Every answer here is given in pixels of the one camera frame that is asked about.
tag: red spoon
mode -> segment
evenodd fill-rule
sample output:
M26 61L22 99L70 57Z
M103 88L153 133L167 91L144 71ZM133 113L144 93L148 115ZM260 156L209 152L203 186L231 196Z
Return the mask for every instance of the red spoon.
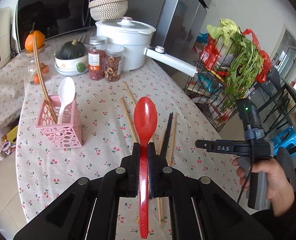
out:
M139 174L139 232L141 238L148 236L148 143L157 128L158 115L149 97L139 99L134 111L134 124L140 142Z

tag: black chopstick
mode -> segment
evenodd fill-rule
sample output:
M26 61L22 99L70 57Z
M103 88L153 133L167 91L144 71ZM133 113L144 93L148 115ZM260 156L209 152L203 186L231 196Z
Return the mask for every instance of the black chopstick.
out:
M169 114L167 129L166 129L166 132L164 134L162 147L161 147L161 151L160 151L160 156L163 156L164 158L166 157L167 149L168 149L168 142L169 142L169 137L170 137L172 117L173 117L173 113Z

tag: spoon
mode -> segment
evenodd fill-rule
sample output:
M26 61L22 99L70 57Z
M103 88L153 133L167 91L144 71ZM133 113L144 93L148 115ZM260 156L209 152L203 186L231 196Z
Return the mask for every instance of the spoon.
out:
M157 128L158 115L154 103L142 97L134 110L134 125L140 142L139 164L139 232L141 238L148 236L148 142Z
M64 80L61 82L59 86L58 93L61 106L59 109L57 124L60 124L63 121L63 115L66 106L69 105L75 98L75 82L72 80L71 77L64 78Z

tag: jar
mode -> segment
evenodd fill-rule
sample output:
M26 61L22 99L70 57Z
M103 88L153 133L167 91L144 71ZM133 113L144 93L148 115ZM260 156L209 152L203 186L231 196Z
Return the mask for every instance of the jar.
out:
M39 65L42 71L44 81L49 79L49 66L48 62L51 59L49 53L45 52L45 46L41 47L37 50L38 58L39 58ZM40 84L40 80L37 73L35 57L33 51L26 51L26 60L27 60L27 67L28 73L24 75L24 80L32 85Z
M94 36L89 39L89 77L92 80L104 78L107 37Z
M106 48L105 78L109 82L119 80L122 69L124 47L108 44Z

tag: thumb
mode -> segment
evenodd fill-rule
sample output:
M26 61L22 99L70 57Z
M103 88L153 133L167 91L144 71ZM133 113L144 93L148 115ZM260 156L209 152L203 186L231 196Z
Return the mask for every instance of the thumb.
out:
M252 172L275 173L279 168L279 163L275 159L261 160L253 164Z

